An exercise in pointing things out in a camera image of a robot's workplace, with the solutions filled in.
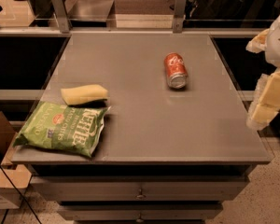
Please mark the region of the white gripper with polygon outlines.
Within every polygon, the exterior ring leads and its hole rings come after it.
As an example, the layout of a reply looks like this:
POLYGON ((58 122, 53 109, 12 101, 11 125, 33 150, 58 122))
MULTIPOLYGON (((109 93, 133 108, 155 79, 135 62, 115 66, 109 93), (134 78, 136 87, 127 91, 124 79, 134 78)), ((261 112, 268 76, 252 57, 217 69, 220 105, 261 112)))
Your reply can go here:
POLYGON ((265 50, 266 61, 279 67, 270 75, 260 76, 253 102, 248 109, 246 125, 250 129, 260 131, 267 127, 280 111, 280 15, 270 29, 254 36, 245 49, 252 53, 265 50))

